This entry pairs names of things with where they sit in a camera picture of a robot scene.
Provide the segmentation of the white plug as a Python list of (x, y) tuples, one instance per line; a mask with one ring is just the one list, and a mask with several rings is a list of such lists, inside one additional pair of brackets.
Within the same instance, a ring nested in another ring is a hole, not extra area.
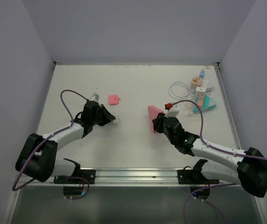
[(111, 121), (112, 124), (117, 124), (119, 122), (119, 116), (116, 116), (114, 120)]

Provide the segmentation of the pink triangular socket adapter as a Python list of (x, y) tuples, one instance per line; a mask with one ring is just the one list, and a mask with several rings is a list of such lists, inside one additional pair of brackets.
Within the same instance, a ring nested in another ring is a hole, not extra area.
[(157, 118), (159, 113), (165, 114), (163, 110), (159, 109), (158, 107), (154, 105), (148, 106), (148, 117), (149, 117), (152, 133), (156, 133), (156, 131), (154, 130), (153, 120)]

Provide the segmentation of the pink plug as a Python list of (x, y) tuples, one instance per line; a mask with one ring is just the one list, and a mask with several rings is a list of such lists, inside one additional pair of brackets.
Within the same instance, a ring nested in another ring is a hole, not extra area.
[(121, 100), (121, 98), (118, 97), (118, 95), (116, 95), (116, 94), (112, 94), (112, 95), (108, 96), (108, 104), (109, 105), (117, 105), (120, 100)]

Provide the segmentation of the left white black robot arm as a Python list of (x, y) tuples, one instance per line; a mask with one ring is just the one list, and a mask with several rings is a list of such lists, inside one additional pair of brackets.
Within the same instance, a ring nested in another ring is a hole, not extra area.
[(94, 126), (105, 126), (116, 119), (103, 104), (87, 101), (67, 126), (45, 135), (28, 136), (15, 164), (19, 175), (45, 182), (54, 173), (58, 150), (87, 136)]

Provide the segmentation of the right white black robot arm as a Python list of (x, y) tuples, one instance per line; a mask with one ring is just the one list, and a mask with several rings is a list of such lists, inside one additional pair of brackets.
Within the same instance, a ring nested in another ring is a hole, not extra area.
[(180, 153), (199, 157), (185, 175), (197, 183), (208, 180), (231, 182), (253, 196), (263, 198), (267, 192), (267, 159), (256, 148), (228, 148), (204, 140), (183, 129), (176, 117), (159, 113), (152, 121), (154, 131), (163, 133)]

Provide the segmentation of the teal triangular socket adapter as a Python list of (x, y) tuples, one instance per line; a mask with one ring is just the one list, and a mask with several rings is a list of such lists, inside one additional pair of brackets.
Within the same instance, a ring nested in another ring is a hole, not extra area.
[[(198, 100), (199, 100), (199, 97), (196, 97), (194, 102), (197, 103)], [(202, 103), (201, 111), (206, 112), (206, 111), (214, 109), (215, 107), (216, 107), (216, 102), (209, 96), (204, 95), (204, 100)], [(192, 112), (193, 114), (199, 114), (199, 110), (196, 108), (196, 106), (193, 107)]]

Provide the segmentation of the blue small plug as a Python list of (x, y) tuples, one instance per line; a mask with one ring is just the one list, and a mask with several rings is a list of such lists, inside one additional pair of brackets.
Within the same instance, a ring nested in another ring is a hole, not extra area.
[(204, 69), (202, 69), (202, 70), (200, 71), (200, 73), (199, 73), (199, 77), (202, 78), (202, 79), (204, 79), (204, 77), (205, 77), (205, 70), (204, 70)]

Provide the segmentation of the white square charger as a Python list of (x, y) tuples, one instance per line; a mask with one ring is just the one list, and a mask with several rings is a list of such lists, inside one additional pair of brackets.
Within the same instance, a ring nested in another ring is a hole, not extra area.
[(205, 95), (206, 88), (205, 87), (197, 87), (196, 88), (196, 96), (199, 97), (201, 94)]

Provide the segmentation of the white triangular adapter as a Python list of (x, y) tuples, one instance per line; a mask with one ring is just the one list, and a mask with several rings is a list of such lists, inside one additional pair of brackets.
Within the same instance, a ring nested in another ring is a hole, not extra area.
[(209, 79), (204, 79), (202, 82), (202, 87), (204, 87), (206, 89), (206, 92), (210, 92), (213, 90), (214, 85), (211, 81), (209, 81)]

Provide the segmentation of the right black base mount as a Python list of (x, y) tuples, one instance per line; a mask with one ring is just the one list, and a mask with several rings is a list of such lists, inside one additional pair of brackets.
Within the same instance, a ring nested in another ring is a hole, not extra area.
[(207, 179), (201, 173), (201, 168), (192, 169), (179, 169), (177, 170), (177, 179), (179, 184), (189, 184), (189, 185), (205, 185), (205, 184), (219, 184), (219, 180)]

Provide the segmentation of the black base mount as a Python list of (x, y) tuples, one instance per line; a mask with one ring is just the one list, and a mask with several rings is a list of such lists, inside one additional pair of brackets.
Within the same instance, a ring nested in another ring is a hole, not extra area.
[(179, 169), (177, 170), (177, 179), (179, 184), (189, 184), (189, 185), (205, 185), (205, 184), (219, 184), (219, 180), (207, 179), (201, 173), (201, 168), (192, 169)]
[(77, 174), (72, 176), (55, 176), (54, 184), (82, 184), (85, 179), (89, 184), (94, 184), (96, 178), (96, 170), (81, 169)]

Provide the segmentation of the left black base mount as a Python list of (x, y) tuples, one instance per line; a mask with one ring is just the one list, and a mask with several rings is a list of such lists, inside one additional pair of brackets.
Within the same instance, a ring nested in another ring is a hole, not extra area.
[(54, 184), (82, 184), (85, 179), (89, 184), (94, 184), (96, 178), (96, 170), (81, 169), (77, 174), (72, 176), (55, 176)]

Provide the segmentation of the aluminium front rail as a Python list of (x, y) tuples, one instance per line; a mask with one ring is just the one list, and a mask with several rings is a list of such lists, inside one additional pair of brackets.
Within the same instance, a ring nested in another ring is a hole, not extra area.
[[(206, 163), (201, 173), (207, 179), (219, 180), (220, 183), (228, 182), (240, 185), (241, 182), (238, 177), (238, 173), (227, 168), (226, 166), (214, 163)], [(83, 168), (79, 164), (66, 163), (55, 165), (53, 175), (48, 179), (54, 182), (55, 176), (72, 176), (77, 174), (81, 169), (94, 169), (96, 170), (96, 178), (94, 184), (131, 184), (131, 183), (178, 183), (177, 170), (178, 168)], [(17, 172), (16, 179), (13, 183), (13, 190), (19, 190), (22, 186), (18, 185), (18, 182), (22, 176), (29, 178), (29, 181), (23, 185), (31, 183), (34, 180), (31, 177)]]

